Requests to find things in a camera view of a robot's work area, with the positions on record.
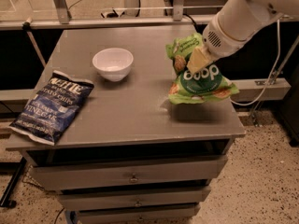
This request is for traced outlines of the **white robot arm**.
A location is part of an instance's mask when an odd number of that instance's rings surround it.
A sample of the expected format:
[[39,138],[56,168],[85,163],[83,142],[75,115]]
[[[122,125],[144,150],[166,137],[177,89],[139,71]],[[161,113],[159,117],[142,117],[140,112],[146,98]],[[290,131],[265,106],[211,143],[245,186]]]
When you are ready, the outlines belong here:
[[196,74],[218,59],[244,47],[265,26],[283,15],[297,18],[299,0],[228,0],[205,28],[187,68]]

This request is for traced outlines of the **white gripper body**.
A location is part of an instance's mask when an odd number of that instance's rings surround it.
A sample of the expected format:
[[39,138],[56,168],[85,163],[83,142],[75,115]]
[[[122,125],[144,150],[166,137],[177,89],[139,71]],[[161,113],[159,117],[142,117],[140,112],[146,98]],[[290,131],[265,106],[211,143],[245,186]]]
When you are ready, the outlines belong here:
[[251,0],[228,0],[203,32],[204,52],[212,60],[230,56],[281,16]]

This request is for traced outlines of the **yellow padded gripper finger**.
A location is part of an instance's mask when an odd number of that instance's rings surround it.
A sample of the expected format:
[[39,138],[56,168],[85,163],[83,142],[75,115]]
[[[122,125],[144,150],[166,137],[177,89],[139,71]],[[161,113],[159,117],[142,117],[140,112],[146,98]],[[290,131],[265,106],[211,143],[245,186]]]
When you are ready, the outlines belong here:
[[208,50],[207,46],[197,46],[192,51],[187,68],[194,75],[216,60],[217,58]]

